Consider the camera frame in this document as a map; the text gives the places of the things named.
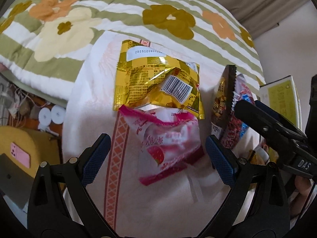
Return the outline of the person right hand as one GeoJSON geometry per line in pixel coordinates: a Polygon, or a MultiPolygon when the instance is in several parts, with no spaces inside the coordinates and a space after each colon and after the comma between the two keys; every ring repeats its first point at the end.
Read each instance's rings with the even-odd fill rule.
{"type": "Polygon", "coordinates": [[[315,195],[313,184],[310,179],[296,176],[294,184],[296,191],[291,196],[290,200],[291,219],[300,216],[300,213],[304,213],[315,195]]]}

